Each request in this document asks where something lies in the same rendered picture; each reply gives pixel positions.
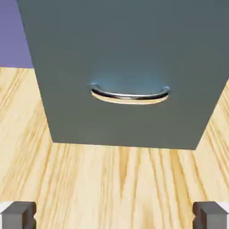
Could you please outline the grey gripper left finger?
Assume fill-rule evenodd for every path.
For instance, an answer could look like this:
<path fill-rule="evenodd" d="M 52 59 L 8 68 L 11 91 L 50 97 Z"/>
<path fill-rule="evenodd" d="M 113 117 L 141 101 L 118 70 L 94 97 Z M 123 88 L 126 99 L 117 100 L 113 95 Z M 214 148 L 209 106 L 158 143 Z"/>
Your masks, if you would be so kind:
<path fill-rule="evenodd" d="M 0 229 L 36 229 L 35 202 L 0 202 Z"/>

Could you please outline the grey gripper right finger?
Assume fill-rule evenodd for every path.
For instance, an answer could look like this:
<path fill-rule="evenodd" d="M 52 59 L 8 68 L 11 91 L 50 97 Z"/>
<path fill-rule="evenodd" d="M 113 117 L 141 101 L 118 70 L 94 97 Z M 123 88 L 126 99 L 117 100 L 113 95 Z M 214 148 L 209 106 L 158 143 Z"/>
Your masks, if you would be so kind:
<path fill-rule="evenodd" d="M 229 202 L 194 202 L 193 229 L 229 229 Z"/>

